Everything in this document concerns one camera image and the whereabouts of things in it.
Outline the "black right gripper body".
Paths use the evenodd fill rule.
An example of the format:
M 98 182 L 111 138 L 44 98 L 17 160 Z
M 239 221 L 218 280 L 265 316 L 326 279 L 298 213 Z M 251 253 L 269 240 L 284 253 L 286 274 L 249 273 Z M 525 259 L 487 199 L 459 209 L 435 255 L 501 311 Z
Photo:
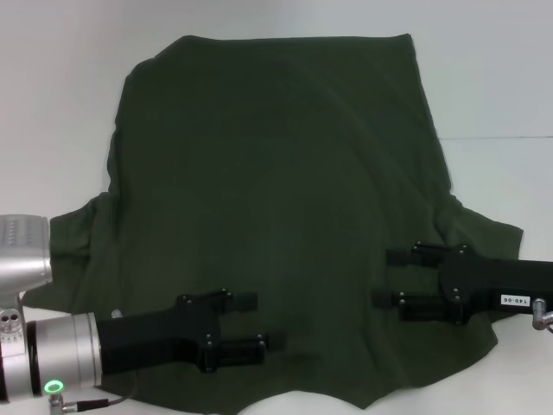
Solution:
M 438 267 L 439 286 L 450 321 L 465 324 L 482 312 L 532 315 L 543 323 L 552 304 L 552 264 L 492 259 L 469 247 L 456 247 Z

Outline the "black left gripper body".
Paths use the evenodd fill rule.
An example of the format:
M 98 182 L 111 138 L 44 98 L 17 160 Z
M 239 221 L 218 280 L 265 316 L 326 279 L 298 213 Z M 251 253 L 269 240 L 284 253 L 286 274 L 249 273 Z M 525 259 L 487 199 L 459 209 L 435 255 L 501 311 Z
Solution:
M 97 322 L 104 374 L 122 374 L 172 362 L 202 373 L 219 365 L 221 293 L 181 295 L 168 309 Z

